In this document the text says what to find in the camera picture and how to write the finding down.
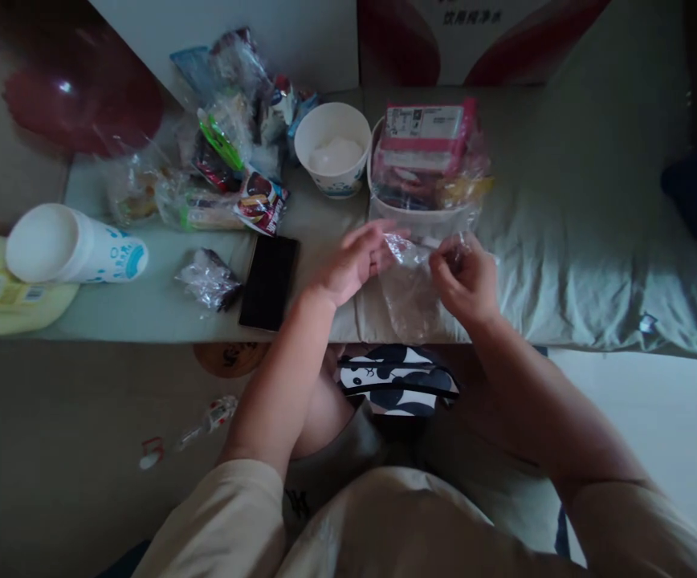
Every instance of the beige sleeve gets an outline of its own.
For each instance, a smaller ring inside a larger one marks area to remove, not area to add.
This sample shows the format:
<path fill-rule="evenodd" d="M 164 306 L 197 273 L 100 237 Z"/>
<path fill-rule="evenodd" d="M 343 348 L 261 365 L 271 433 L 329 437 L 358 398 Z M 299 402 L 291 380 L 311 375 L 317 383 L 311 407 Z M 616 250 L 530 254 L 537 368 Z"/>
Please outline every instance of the beige sleeve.
<path fill-rule="evenodd" d="M 624 482 L 593 484 L 568 514 L 598 576 L 697 576 L 697 530 L 656 492 Z"/>
<path fill-rule="evenodd" d="M 134 578 L 273 576 L 284 555 L 282 494 L 267 464 L 218 466 L 169 515 Z"/>

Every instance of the floor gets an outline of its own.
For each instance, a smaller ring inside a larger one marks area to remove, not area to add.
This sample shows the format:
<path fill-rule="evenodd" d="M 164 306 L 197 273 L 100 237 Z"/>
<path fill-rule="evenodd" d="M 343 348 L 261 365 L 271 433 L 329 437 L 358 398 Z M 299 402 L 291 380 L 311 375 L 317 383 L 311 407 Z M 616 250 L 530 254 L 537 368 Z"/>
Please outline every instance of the floor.
<path fill-rule="evenodd" d="M 697 525 L 697 361 L 550 356 Z M 152 536 L 226 430 L 177 452 L 181 434 L 244 382 L 212 377 L 189 346 L 0 340 L 0 576 L 91 578 Z M 155 437 L 165 458 L 141 470 L 141 443 Z"/>

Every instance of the hand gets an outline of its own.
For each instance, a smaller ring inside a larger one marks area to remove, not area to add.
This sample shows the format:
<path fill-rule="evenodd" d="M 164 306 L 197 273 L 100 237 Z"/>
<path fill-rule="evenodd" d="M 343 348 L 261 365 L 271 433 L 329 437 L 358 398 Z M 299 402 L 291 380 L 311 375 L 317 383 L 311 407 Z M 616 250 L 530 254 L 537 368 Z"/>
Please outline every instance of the hand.
<path fill-rule="evenodd" d="M 391 265 L 393 257 L 383 234 L 393 228 L 394 221 L 379 219 L 348 233 L 308 288 L 326 296 L 335 307 L 346 303 L 370 277 Z"/>
<path fill-rule="evenodd" d="M 463 234 L 463 240 L 457 234 L 442 241 L 429 257 L 429 267 L 442 304 L 466 330 L 501 316 L 495 260 L 472 233 Z"/>

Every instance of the left hand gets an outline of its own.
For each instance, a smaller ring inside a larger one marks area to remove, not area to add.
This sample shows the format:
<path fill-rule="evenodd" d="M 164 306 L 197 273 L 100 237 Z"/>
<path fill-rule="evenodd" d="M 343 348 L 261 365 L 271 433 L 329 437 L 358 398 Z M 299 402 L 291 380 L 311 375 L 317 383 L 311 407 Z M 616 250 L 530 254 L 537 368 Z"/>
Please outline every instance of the left hand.
<path fill-rule="evenodd" d="M 393 228 L 394 221 L 379 219 L 348 233 L 308 288 L 324 295 L 335 307 L 346 303 L 370 277 L 391 265 L 393 256 L 383 234 Z"/>

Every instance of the leg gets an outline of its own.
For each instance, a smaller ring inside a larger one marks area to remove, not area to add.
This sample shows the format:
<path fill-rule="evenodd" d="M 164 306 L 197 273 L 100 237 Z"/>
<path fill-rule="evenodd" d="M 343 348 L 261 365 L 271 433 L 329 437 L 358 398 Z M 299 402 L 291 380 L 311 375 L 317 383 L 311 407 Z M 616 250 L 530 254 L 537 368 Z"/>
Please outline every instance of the leg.
<path fill-rule="evenodd" d="M 308 418 L 292 449 L 292 460 L 306 458 L 329 446 L 354 414 L 353 406 L 332 379 L 343 349 L 341 345 L 329 345 L 324 353 L 322 370 L 308 408 Z"/>
<path fill-rule="evenodd" d="M 335 494 L 367 470 L 381 465 L 384 447 L 367 402 L 359 409 L 332 376 L 341 346 L 329 346 L 308 418 L 287 468 L 283 516 L 291 543 L 306 522 Z"/>
<path fill-rule="evenodd" d="M 552 482 L 523 459 L 484 387 L 474 351 L 464 349 L 454 361 L 451 371 L 463 391 L 453 409 L 440 406 L 431 418 L 421 447 L 426 469 L 461 490 L 500 530 L 534 550 L 554 552 L 560 499 Z"/>

